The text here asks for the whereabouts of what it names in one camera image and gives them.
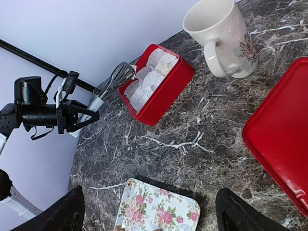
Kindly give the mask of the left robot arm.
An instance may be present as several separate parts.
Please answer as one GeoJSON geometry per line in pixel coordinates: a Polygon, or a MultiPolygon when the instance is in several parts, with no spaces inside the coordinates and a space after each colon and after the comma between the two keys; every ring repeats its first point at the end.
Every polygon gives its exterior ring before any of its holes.
{"type": "Polygon", "coordinates": [[[51,80],[45,90],[41,88],[41,77],[21,77],[14,83],[14,102],[5,105],[0,111],[0,148],[3,149],[14,129],[24,126],[46,127],[59,134],[75,132],[99,120],[99,112],[86,105],[68,100],[72,94],[78,74],[72,72],[66,77],[55,94],[55,104],[48,104],[47,94],[53,84],[51,80]]]}

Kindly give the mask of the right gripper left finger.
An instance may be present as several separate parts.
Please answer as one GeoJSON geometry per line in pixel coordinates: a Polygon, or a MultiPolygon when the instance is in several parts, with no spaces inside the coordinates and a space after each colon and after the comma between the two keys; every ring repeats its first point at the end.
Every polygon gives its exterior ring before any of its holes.
{"type": "Polygon", "coordinates": [[[85,216],[85,200],[78,185],[44,212],[17,226],[14,231],[81,231],[85,216]]]}

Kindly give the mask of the red chocolate box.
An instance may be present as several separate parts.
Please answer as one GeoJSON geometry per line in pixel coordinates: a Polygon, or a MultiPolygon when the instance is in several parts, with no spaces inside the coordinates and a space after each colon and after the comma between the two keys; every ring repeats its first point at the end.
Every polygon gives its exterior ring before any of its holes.
{"type": "Polygon", "coordinates": [[[154,126],[192,80],[195,69],[179,54],[151,44],[136,62],[137,73],[119,90],[130,115],[154,126]],[[161,69],[168,68],[164,75],[161,69]]]}

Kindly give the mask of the floral rectangular tray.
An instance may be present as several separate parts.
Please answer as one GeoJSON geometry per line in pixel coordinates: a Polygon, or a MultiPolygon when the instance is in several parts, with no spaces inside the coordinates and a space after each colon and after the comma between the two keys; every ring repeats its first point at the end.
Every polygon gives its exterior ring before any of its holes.
{"type": "Polygon", "coordinates": [[[127,180],[115,231],[195,231],[199,204],[189,197],[143,181],[127,180]]]}

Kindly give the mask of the white chocolate cube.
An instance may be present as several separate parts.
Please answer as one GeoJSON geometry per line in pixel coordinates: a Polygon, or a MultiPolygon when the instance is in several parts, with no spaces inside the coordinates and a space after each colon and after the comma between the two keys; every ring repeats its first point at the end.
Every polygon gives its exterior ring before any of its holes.
{"type": "Polygon", "coordinates": [[[163,69],[161,69],[161,73],[164,74],[164,75],[167,75],[169,73],[169,69],[163,68],[163,69]]]}

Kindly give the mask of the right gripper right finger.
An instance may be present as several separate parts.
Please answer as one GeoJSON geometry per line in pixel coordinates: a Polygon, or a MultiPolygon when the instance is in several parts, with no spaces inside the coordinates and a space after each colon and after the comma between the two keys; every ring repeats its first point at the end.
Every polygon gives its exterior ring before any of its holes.
{"type": "Polygon", "coordinates": [[[274,220],[262,215],[229,188],[216,195],[216,216],[220,231],[287,231],[274,220]]]}

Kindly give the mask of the white ceramic mug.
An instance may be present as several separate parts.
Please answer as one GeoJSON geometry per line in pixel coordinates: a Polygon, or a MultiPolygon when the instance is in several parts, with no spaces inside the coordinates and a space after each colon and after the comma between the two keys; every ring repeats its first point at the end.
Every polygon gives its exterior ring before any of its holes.
{"type": "Polygon", "coordinates": [[[183,29],[203,47],[216,77],[244,78],[258,65],[257,51],[233,0],[201,0],[184,16],[183,29]]]}

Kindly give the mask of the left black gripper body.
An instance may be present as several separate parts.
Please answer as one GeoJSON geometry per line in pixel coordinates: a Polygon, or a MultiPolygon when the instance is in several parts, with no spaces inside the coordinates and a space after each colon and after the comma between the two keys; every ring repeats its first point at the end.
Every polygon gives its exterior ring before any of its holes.
{"type": "Polygon", "coordinates": [[[79,130],[78,120],[78,102],[76,100],[66,100],[59,104],[56,109],[57,128],[59,134],[74,132],[79,130]]]}

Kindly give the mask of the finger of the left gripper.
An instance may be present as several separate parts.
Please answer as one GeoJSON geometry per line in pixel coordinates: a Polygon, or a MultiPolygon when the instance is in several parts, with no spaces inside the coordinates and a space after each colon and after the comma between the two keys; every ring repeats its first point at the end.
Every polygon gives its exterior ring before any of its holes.
{"type": "Polygon", "coordinates": [[[98,121],[100,118],[99,113],[91,113],[90,115],[77,113],[72,117],[73,125],[72,132],[76,132],[83,127],[98,121]]]}
{"type": "Polygon", "coordinates": [[[88,109],[88,107],[76,100],[69,100],[68,107],[70,113],[95,113],[94,111],[88,109]]]}

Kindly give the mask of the red box lid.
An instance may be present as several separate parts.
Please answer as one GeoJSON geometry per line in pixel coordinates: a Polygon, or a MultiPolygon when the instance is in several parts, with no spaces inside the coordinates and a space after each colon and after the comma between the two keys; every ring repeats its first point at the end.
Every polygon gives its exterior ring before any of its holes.
{"type": "Polygon", "coordinates": [[[308,59],[296,59],[243,128],[243,141],[308,215],[308,59]]]}

